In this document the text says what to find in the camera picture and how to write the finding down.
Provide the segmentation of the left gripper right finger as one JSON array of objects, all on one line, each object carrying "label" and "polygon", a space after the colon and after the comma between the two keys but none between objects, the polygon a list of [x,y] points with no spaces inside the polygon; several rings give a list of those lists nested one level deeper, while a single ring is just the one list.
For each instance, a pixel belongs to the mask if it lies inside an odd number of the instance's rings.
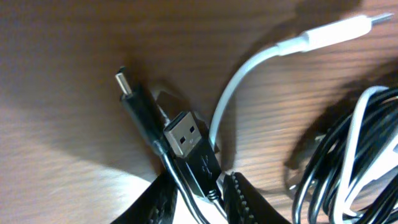
[{"label": "left gripper right finger", "polygon": [[225,175],[223,193],[229,224],[290,224],[242,173]]}]

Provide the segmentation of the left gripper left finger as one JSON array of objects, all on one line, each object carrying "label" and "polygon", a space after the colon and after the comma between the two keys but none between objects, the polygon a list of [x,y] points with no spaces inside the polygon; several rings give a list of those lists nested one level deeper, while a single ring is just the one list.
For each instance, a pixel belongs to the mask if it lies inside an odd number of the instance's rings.
[{"label": "left gripper left finger", "polygon": [[174,180],[164,172],[111,224],[172,224],[177,195]]}]

